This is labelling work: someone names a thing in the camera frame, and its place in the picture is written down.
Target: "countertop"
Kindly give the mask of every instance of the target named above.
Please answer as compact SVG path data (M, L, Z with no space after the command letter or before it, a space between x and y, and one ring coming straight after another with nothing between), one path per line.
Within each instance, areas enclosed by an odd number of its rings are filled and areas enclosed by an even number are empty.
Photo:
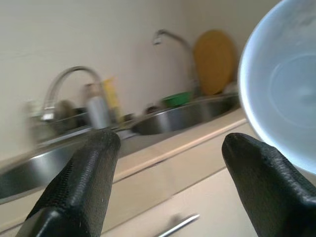
M237 109L221 118L188 129L143 150L122 157L117 163L114 182L129 177L246 122L243 110ZM0 234L21 224L42 192L43 190L40 190L26 197L0 205Z

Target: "white bowl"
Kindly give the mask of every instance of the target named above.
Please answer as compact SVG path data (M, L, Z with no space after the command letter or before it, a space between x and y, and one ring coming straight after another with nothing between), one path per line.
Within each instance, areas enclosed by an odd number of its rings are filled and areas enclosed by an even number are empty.
M244 49L238 86L260 138L316 174L316 0L283 0L262 19Z

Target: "cutting board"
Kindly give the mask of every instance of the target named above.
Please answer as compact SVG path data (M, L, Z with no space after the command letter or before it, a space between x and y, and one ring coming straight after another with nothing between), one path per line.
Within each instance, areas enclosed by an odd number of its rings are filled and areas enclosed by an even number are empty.
M234 79L237 52L224 32L205 32L195 44L194 58L203 94L217 94Z

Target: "white wall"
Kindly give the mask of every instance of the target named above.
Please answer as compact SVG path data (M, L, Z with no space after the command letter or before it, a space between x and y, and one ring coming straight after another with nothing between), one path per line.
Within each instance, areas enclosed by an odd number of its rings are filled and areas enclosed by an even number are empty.
M184 1L194 40L205 31L221 29L232 37L241 55L255 26L280 0Z
M126 114L185 90L181 48L169 40L151 44L160 28L190 37L182 0L0 1L0 160L32 148L25 102L42 103L68 67L115 76ZM60 98L78 101L86 78L73 75Z

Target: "kitchen sink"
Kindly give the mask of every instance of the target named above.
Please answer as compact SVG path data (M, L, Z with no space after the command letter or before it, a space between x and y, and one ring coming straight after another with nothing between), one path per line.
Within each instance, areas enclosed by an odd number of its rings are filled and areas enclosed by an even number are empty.
M141 117L129 127L132 131L129 131L131 137L121 138L118 157L144 149L238 107L237 96L215 97ZM15 164L0 169L0 204L47 186L86 138L86 135L82 135L68 142L38 149L26 154Z
M218 96L194 101L188 105L147 115L131 128L139 135L179 131L209 122L239 107L237 96Z

